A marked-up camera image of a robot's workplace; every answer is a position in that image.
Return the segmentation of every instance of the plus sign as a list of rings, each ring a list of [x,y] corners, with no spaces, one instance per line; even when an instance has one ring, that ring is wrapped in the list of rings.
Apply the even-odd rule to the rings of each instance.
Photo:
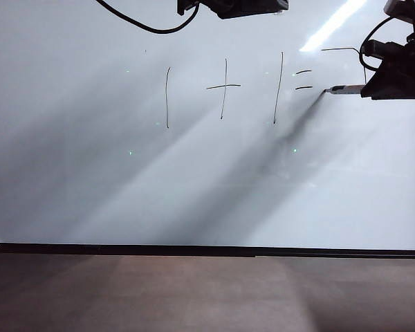
[[[228,86],[241,86],[240,84],[228,84],[228,59],[224,59],[225,61],[225,69],[224,69],[224,85],[217,85],[217,86],[211,86],[208,89],[216,89],[216,88],[224,88],[224,94],[223,94],[223,105],[221,106],[221,117],[220,119],[223,119],[223,112],[224,112],[224,102],[226,100],[226,88]]]

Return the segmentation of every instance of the gray floor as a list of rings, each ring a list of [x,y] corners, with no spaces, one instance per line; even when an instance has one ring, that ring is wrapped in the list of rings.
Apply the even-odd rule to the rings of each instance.
[[[415,332],[415,261],[0,254],[0,331]]]

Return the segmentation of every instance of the black wire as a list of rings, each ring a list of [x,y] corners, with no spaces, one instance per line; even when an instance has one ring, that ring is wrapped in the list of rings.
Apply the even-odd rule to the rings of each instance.
[[[186,25],[188,25],[196,16],[197,12],[199,11],[199,6],[200,4],[198,3],[195,6],[195,10],[192,13],[192,15],[185,21],[183,22],[181,25],[172,28],[172,29],[164,29],[164,30],[160,30],[160,29],[155,29],[155,28],[151,28],[150,26],[146,26],[143,23],[140,23],[139,21],[136,21],[135,19],[132,19],[131,17],[126,16],[125,14],[119,12],[118,10],[116,10],[114,7],[111,7],[109,4],[107,4],[106,2],[104,2],[103,0],[96,0],[100,5],[102,5],[103,7],[105,7],[109,12],[113,13],[114,15],[118,16],[121,19],[124,19],[125,21],[139,27],[142,28],[143,30],[149,31],[150,33],[157,33],[159,35],[166,35],[168,33],[176,33],[177,31],[180,31],[181,29],[183,29]]]
[[[360,63],[362,64],[363,67],[369,69],[370,71],[377,71],[378,68],[372,67],[372,66],[368,65],[365,62],[365,60],[362,57],[362,48],[371,39],[372,35],[377,32],[377,30],[379,28],[381,28],[382,26],[384,26],[388,21],[391,21],[392,19],[394,19],[394,18],[393,17],[388,17],[384,21],[382,21],[381,23],[379,23],[375,28],[373,28],[373,30],[367,35],[366,39],[361,44],[360,50],[358,52],[360,54]]]
[[[323,48],[322,50],[354,50],[355,52],[360,55],[360,51],[354,47],[333,47],[333,48]],[[363,66],[363,71],[365,72],[365,84],[367,84],[367,75],[366,75],[366,67]]]

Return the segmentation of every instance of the marker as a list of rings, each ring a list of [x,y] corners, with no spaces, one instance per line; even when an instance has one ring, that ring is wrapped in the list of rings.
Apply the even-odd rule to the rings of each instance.
[[[333,95],[360,95],[361,90],[365,87],[364,84],[361,85],[337,85],[329,89],[324,90],[324,92],[332,93]]]

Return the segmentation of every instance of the mounted camera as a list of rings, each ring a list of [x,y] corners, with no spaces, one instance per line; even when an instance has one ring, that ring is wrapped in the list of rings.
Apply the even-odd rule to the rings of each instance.
[[[289,8],[288,0],[178,0],[177,13],[183,15],[199,3],[209,7],[221,19],[268,14]]]

